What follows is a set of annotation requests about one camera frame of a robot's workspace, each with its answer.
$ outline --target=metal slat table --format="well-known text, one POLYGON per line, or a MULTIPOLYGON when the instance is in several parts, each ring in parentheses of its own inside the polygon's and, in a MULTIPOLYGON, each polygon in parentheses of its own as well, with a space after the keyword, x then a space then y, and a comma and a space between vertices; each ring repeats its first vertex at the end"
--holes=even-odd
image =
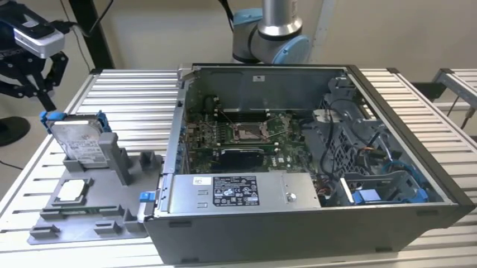
MULTIPOLYGON (((477 203, 477 145, 400 74, 364 69, 365 76, 437 161, 477 203)), ((68 113, 107 113, 129 152, 165 155, 177 96, 177 72, 105 70, 90 75, 68 113)), ((63 174, 64 154, 51 135, 43 141, 0 201, 0 264, 16 267, 162 266, 150 238, 31 246, 36 223, 63 174)), ((473 267, 477 264, 477 210, 448 229, 427 232, 401 252, 320 259, 222 264, 211 267, 473 267)))
POLYGON ((471 107, 477 108, 477 69, 441 69, 435 82, 443 83, 471 107))

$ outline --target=warning label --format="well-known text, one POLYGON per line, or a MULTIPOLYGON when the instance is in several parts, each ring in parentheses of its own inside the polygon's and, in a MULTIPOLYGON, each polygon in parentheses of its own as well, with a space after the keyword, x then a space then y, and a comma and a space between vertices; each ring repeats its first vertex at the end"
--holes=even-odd
POLYGON ((68 141, 70 151, 82 164, 106 163, 103 151, 97 140, 68 141))
POLYGON ((256 176, 214 177, 214 205, 260 205, 256 176))

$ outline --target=white label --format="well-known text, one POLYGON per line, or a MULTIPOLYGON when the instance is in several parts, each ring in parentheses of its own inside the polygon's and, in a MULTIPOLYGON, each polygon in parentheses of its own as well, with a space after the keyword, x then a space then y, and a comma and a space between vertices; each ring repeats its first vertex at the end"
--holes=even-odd
POLYGON ((210 185, 211 177, 194 177, 194 185, 210 185))
POLYGON ((254 82, 265 82, 266 76, 265 75, 254 75, 254 82))
POLYGON ((68 141, 67 144, 82 164, 106 163, 106 157, 97 140, 68 141))

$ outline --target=blue tab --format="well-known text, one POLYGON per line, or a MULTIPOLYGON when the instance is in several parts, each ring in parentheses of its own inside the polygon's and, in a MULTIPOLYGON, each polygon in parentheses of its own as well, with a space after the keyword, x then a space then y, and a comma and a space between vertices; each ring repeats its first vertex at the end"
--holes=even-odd
POLYGON ((353 200, 356 201, 356 205, 361 205, 361 204, 365 204, 365 200, 360 194, 360 191, 356 191, 353 194, 353 200))
POLYGON ((358 192, 360 192, 365 202, 381 201, 381 197, 380 197, 376 189, 360 190, 358 192))
POLYGON ((47 131, 48 131, 48 134, 51 134, 51 130, 50 130, 50 128, 48 128, 48 125, 47 125, 47 115, 48 115, 48 112, 47 111, 43 111, 42 113, 40 113, 40 122, 42 122, 42 124, 44 125, 44 128, 47 129, 47 131))
POLYGON ((420 188, 417 190, 416 196, 413 198, 409 198, 408 202, 409 203, 427 203, 428 200, 429 200, 428 193, 423 188, 420 188))
POLYGON ((157 200, 157 193, 155 192, 142 192, 139 195, 139 201, 142 203, 154 202, 157 200))
POLYGON ((67 117, 67 113, 52 112, 48 115, 48 120, 51 120, 51 121, 62 121, 66 117, 67 117))
POLYGON ((99 110, 97 116, 98 116, 99 122, 102 123, 105 132, 113 132, 110 123, 107 122, 106 114, 103 113, 102 110, 99 110))

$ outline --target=open computer tower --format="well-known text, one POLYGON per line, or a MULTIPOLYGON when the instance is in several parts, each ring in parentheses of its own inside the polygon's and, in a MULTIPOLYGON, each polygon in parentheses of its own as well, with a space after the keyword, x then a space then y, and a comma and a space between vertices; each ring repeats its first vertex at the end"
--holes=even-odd
POLYGON ((353 65, 194 64, 146 229, 167 264, 401 250, 473 204, 353 65))

